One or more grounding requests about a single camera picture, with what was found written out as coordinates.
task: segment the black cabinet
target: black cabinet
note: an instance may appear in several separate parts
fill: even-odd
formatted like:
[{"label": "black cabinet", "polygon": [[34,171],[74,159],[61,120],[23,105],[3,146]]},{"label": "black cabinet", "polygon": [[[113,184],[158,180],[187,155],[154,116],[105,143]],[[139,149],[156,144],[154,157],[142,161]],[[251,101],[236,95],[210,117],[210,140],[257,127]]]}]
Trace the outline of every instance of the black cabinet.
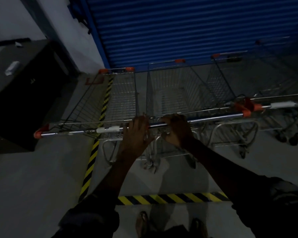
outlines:
[{"label": "black cabinet", "polygon": [[[69,78],[50,41],[23,45],[0,52],[0,154],[34,151],[33,134]],[[21,65],[6,76],[13,61]]]}]

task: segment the hand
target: hand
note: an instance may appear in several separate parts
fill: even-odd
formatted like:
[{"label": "hand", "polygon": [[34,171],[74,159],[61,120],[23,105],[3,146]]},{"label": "hand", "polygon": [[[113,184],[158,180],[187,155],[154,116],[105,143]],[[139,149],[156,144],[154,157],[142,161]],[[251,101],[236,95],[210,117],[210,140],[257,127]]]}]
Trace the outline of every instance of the hand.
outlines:
[{"label": "hand", "polygon": [[139,116],[124,127],[123,141],[119,145],[117,158],[136,159],[142,155],[148,145],[154,140],[148,130],[148,118]]},{"label": "hand", "polygon": [[164,116],[160,120],[171,127],[169,134],[164,132],[161,135],[162,138],[170,144],[180,148],[186,148],[186,144],[194,138],[185,116],[173,114],[170,116]]}]

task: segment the yellow and black hazard stripe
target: yellow and black hazard stripe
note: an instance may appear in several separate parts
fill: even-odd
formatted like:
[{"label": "yellow and black hazard stripe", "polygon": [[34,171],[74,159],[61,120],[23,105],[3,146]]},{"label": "yellow and black hazard stripe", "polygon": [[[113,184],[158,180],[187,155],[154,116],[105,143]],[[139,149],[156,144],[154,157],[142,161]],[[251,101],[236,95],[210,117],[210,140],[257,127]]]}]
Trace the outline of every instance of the yellow and black hazard stripe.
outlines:
[{"label": "yellow and black hazard stripe", "polygon": [[230,201],[223,192],[120,196],[117,205],[185,204]]},{"label": "yellow and black hazard stripe", "polygon": [[[101,115],[99,117],[100,122],[105,119],[105,113],[106,113],[106,110],[107,110],[107,104],[109,102],[109,96],[110,96],[111,85],[113,83],[113,80],[114,80],[114,78],[111,78],[108,81],[106,94],[105,94],[105,98],[104,98],[104,102],[103,102],[103,108],[102,108]],[[103,127],[103,123],[98,124],[98,128],[100,128],[100,127]],[[88,161],[88,165],[87,165],[87,169],[86,169],[82,189],[81,189],[79,199],[78,199],[79,202],[82,201],[84,199],[84,197],[87,195],[88,188],[89,188],[90,183],[91,183],[91,176],[93,174],[94,163],[95,163],[95,160],[96,160],[98,147],[99,147],[99,137],[100,137],[100,134],[97,134],[96,138],[94,140],[94,144],[93,144],[93,147],[92,147],[92,150],[91,150],[90,159]]]}]

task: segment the foot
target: foot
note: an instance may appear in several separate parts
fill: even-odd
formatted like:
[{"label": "foot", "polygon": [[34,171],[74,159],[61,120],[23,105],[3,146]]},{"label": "foot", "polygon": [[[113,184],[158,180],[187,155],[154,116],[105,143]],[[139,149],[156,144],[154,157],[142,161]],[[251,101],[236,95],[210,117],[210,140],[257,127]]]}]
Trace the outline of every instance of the foot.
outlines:
[{"label": "foot", "polygon": [[194,237],[208,238],[207,227],[198,218],[194,218],[192,220],[191,228],[190,228],[190,233],[193,234]]},{"label": "foot", "polygon": [[149,219],[145,211],[142,211],[137,216],[136,220],[136,232],[138,238],[144,236],[149,231]]}]

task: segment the forearm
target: forearm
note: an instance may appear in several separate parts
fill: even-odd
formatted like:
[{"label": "forearm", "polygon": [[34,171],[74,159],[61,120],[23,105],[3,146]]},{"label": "forearm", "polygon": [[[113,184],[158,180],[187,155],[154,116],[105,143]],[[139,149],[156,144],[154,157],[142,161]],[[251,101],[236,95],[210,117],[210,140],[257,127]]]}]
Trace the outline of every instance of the forearm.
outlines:
[{"label": "forearm", "polygon": [[221,190],[232,201],[236,200],[244,181],[250,182],[257,175],[212,151],[199,140],[188,139],[184,148],[206,168]]},{"label": "forearm", "polygon": [[93,193],[109,191],[115,193],[118,196],[125,177],[135,159],[136,157],[130,157],[130,155],[127,153],[118,155],[111,170],[96,187]]}]

